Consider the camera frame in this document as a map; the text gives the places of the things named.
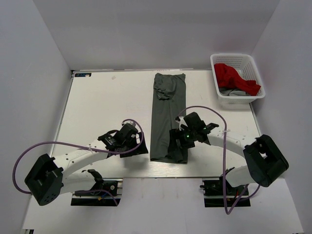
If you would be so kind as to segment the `dark grey t shirt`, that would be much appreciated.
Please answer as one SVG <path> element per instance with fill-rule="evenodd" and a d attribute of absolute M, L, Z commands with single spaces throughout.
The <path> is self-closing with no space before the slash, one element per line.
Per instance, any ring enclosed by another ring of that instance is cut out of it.
<path fill-rule="evenodd" d="M 157 73 L 153 85 L 150 160 L 186 164 L 188 151 L 169 153 L 170 130 L 178 129 L 175 118 L 186 108 L 185 74 Z"/>

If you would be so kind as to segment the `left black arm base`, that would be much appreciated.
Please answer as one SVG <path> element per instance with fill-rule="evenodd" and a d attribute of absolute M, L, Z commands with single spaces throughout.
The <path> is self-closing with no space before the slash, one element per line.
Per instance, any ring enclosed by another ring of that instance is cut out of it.
<path fill-rule="evenodd" d="M 123 179 L 96 182 L 91 192 L 74 192 L 71 206 L 116 207 L 122 196 Z"/>

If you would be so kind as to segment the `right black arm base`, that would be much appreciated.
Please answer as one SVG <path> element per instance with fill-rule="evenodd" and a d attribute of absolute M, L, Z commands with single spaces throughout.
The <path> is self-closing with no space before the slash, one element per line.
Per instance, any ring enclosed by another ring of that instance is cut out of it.
<path fill-rule="evenodd" d="M 202 181 L 202 184 L 199 187 L 204 194 L 205 208 L 224 208 L 222 186 L 221 179 L 207 179 Z M 226 185 L 226 201 L 228 209 L 233 206 L 235 200 L 238 198 L 244 188 L 244 185 L 240 185 L 235 188 L 228 184 Z M 236 204 L 236 207 L 250 207 L 251 203 L 250 200 L 247 199 L 248 196 L 249 191 L 247 189 Z"/>

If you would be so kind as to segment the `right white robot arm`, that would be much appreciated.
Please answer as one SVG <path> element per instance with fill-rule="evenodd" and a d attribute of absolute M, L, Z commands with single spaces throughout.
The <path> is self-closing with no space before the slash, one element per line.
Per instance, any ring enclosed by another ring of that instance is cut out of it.
<path fill-rule="evenodd" d="M 227 132 L 218 124 L 205 124 L 195 112 L 177 117 L 176 121 L 179 127 L 169 131 L 170 156 L 188 151 L 198 141 L 221 147 L 245 159 L 245 166 L 226 170 L 225 179 L 220 182 L 221 191 L 225 194 L 230 195 L 238 186 L 251 183 L 269 187 L 289 168 L 288 161 L 268 135 L 250 137 Z"/>

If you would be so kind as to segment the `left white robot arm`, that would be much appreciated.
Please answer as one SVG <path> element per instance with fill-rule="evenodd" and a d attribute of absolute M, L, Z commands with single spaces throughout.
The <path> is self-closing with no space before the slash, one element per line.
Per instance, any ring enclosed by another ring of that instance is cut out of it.
<path fill-rule="evenodd" d="M 142 127 L 127 119 L 120 130 L 110 130 L 87 146 L 61 156 L 41 155 L 24 182 L 40 206 L 54 201 L 60 194 L 109 196 L 115 199 L 114 189 L 99 172 L 85 169 L 111 156 L 130 157 L 148 153 Z"/>

